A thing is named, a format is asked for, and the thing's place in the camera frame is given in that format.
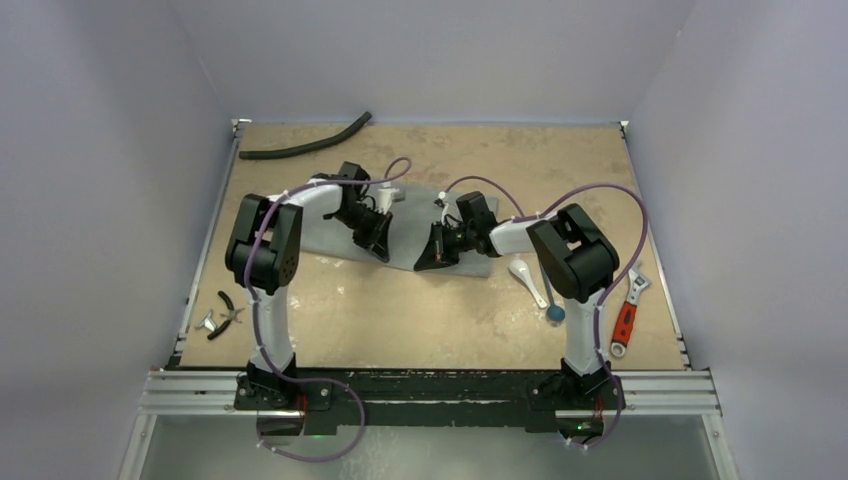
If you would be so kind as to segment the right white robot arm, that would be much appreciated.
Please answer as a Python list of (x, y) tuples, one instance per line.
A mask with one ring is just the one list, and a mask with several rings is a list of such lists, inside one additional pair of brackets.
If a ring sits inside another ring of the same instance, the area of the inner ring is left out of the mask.
[(601, 346), (600, 303), (620, 265), (617, 251), (576, 203), (524, 221), (497, 220), (478, 191), (459, 196), (456, 207), (458, 222), (431, 224), (413, 270), (453, 267), (472, 251), (490, 258), (534, 253), (552, 289), (566, 303), (565, 352), (561, 370), (550, 383), (569, 404), (588, 405), (609, 380), (608, 356)]

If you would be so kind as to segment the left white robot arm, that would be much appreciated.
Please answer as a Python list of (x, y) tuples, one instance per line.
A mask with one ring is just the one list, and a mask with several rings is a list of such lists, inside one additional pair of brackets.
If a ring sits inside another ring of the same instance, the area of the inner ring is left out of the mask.
[(346, 162), (336, 174), (316, 174), (280, 194), (246, 195), (225, 252), (225, 266), (248, 300), (254, 353), (246, 367), (248, 389), (272, 408), (292, 405), (298, 378), (289, 338), (289, 285), (299, 267), (303, 228), (309, 219), (336, 220), (355, 246), (386, 262), (391, 208), (403, 193), (388, 179), (373, 179)]

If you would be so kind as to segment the grey cloth napkin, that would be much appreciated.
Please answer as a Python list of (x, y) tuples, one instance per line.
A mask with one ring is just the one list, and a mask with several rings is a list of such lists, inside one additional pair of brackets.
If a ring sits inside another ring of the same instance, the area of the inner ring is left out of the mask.
[[(391, 206), (393, 220), (389, 228), (390, 260), (386, 266), (412, 271), (423, 253), (430, 225), (440, 219), (441, 209), (433, 204), (437, 197), (434, 187), (397, 183), (405, 199)], [(344, 260), (382, 264), (373, 254), (356, 246), (352, 231), (336, 219), (324, 220), (318, 214), (304, 215), (301, 249), (314, 254)], [(445, 275), (487, 278), (493, 270), (492, 259), (476, 253), (464, 252), (459, 262), (436, 272)]]

